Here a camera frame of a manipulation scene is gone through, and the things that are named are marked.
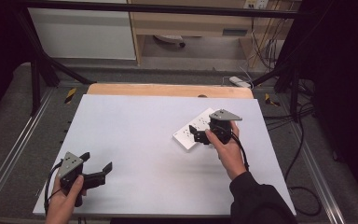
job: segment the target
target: metal frame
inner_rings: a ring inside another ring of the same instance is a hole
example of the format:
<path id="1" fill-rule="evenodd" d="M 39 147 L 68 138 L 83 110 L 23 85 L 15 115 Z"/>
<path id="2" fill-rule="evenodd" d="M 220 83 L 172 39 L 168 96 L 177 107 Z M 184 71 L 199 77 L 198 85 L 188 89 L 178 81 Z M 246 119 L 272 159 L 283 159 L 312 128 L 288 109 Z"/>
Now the metal frame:
<path id="1" fill-rule="evenodd" d="M 18 0 L 22 7 L 54 8 L 71 10 L 93 10 L 93 11 L 126 11 L 126 12 L 150 12 L 150 13 L 174 13 L 194 15 L 215 15 L 233 17 L 261 17 L 282 19 L 306 19 L 313 13 L 295 11 L 276 11 L 262 9 L 238 9 L 219 7 L 184 7 L 165 5 L 142 5 L 142 4 L 120 4 L 120 3 L 91 3 L 91 2 L 68 2 L 68 1 L 35 1 Z"/>
<path id="2" fill-rule="evenodd" d="M 17 160 L 19 159 L 22 151 L 24 150 L 25 146 L 28 143 L 36 125 L 38 124 L 39 120 L 42 118 L 46 108 L 48 107 L 48 103 L 50 100 L 51 95 L 55 92 L 54 88 L 48 88 L 43 96 L 42 104 L 39 110 L 36 111 L 35 115 L 29 118 L 27 124 L 25 125 L 24 129 L 22 130 L 19 138 L 17 139 L 16 143 L 14 144 L 13 148 L 7 155 L 7 158 L 3 162 L 0 168 L 0 191 L 5 185 L 8 177 L 10 176 L 11 171 L 13 170 L 14 166 L 16 165 Z"/>

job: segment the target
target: white tabletop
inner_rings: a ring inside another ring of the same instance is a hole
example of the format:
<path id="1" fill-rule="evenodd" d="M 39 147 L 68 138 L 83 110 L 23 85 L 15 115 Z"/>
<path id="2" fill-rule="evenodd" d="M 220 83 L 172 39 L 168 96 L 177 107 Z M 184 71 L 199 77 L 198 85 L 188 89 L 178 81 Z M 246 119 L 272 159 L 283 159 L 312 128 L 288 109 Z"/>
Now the white tabletop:
<path id="1" fill-rule="evenodd" d="M 85 174 L 113 162 L 106 184 L 88 190 L 74 214 L 229 216 L 230 179 L 215 149 L 198 144 L 187 151 L 172 137 L 209 107 L 243 118 L 237 123 L 250 171 L 258 183 L 274 186 L 295 214 L 257 100 L 115 95 L 83 96 L 54 163 L 67 151 L 90 153 Z M 37 215 L 44 214 L 44 192 L 40 195 Z"/>

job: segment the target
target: jacket sleeve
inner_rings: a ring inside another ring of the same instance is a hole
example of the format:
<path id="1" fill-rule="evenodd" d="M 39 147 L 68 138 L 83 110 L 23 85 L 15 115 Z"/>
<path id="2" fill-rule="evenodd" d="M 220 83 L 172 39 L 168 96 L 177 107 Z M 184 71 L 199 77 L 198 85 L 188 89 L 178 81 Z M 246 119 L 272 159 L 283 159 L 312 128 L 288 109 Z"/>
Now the jacket sleeve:
<path id="1" fill-rule="evenodd" d="M 245 172 L 230 184 L 234 196 L 231 223 L 296 223 L 292 211 L 271 185 L 259 185 L 252 174 Z"/>

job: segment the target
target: power strip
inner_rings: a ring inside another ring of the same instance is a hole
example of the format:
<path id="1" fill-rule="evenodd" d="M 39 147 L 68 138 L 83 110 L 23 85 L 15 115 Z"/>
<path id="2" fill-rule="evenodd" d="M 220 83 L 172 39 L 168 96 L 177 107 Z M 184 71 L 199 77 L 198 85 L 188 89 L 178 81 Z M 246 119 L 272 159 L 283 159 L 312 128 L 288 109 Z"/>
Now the power strip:
<path id="1" fill-rule="evenodd" d="M 209 129 L 209 122 L 211 119 L 209 115 L 215 110 L 208 108 L 200 115 L 192 119 L 187 125 L 183 126 L 179 131 L 173 134 L 173 137 L 182 145 L 187 151 L 196 145 L 194 135 L 190 132 L 188 125 L 195 127 L 198 131 L 205 131 Z"/>
<path id="2" fill-rule="evenodd" d="M 247 83 L 246 81 L 238 78 L 238 77 L 231 77 L 229 81 L 239 87 L 249 88 L 251 85 Z"/>

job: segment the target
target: human hand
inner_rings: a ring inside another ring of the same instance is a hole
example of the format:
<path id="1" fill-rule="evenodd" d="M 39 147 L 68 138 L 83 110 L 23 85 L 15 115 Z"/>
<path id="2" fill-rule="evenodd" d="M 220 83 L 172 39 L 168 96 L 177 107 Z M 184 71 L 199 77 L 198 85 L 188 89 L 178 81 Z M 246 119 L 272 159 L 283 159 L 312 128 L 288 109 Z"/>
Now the human hand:
<path id="1" fill-rule="evenodd" d="M 232 132 L 237 136 L 240 136 L 240 130 L 234 121 L 231 121 L 231 128 Z M 216 148 L 219 159 L 226 168 L 227 174 L 231 180 L 243 172 L 246 172 L 240 147 L 234 139 L 231 138 L 228 143 L 224 145 L 210 130 L 206 130 L 205 133 L 209 141 L 214 145 L 214 148 Z"/>
<path id="2" fill-rule="evenodd" d="M 74 212 L 76 197 L 83 188 L 83 182 L 83 175 L 78 176 L 68 195 L 65 195 L 61 189 L 60 179 L 56 176 L 52 192 L 54 193 L 57 190 L 58 192 L 51 197 L 46 224 L 66 224 L 69 222 Z"/>

